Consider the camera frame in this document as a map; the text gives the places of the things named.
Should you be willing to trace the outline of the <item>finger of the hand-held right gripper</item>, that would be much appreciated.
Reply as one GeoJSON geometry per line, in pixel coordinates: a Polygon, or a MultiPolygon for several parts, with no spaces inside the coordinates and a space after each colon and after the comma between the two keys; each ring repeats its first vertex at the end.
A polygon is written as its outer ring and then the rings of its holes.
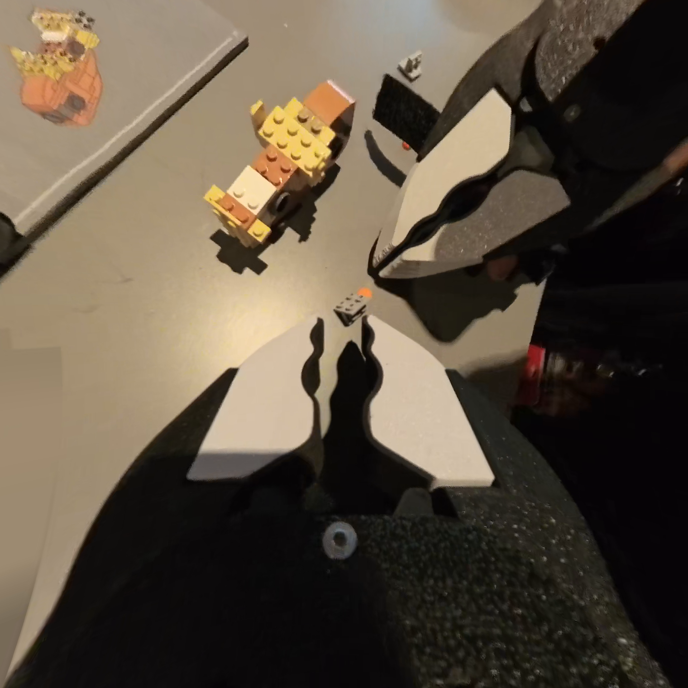
{"type": "Polygon", "coordinates": [[[570,205],[559,181],[536,171],[509,171],[453,189],[434,212],[421,209],[409,180],[376,243],[376,276],[412,280],[471,268],[570,205]]]}
{"type": "Polygon", "coordinates": [[[374,269],[436,266],[432,238],[411,245],[412,234],[449,209],[450,194],[484,179],[503,163],[512,138],[512,109],[495,89],[485,94],[409,171],[374,246],[374,269]]]}

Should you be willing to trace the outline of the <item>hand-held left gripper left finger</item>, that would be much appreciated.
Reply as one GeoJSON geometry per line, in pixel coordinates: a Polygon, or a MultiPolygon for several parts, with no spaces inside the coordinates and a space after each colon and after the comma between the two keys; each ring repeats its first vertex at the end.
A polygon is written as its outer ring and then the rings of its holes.
{"type": "Polygon", "coordinates": [[[320,438],[324,322],[311,316],[237,369],[186,478],[247,479],[320,438]]]}

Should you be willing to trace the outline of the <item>small black dotted brick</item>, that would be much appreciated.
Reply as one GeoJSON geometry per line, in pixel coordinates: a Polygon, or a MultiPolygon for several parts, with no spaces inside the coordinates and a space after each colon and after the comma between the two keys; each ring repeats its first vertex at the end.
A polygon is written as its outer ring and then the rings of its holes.
{"type": "Polygon", "coordinates": [[[353,292],[334,307],[334,314],[345,327],[349,327],[366,312],[369,300],[359,299],[357,292],[353,292]]]}

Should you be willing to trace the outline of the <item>brown yellow toy brick model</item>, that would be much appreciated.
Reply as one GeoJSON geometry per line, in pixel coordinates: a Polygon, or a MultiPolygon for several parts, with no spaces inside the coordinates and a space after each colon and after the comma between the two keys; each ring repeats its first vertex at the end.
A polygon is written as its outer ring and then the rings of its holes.
{"type": "Polygon", "coordinates": [[[315,86],[304,99],[250,108],[259,150],[226,187],[212,185],[203,199],[219,223],[211,239],[217,258],[237,274],[261,274],[262,254],[288,230],[310,238],[316,202],[339,174],[339,159],[354,127],[357,100],[338,82],[315,86]]]}

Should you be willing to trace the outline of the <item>grey instruction booklet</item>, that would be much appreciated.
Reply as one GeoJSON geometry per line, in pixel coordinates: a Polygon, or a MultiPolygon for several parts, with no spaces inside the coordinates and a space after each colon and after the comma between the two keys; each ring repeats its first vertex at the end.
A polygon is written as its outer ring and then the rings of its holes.
{"type": "Polygon", "coordinates": [[[247,43],[204,1],[2,1],[1,250],[247,43]]]}

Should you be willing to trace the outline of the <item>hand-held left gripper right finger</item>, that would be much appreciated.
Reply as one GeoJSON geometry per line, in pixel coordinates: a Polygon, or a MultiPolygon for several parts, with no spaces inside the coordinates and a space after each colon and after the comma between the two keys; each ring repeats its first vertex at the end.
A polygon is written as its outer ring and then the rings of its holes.
{"type": "Polygon", "coordinates": [[[366,430],[374,447],[430,490],[490,488],[495,475],[440,361],[377,316],[363,320],[376,372],[366,430]]]}

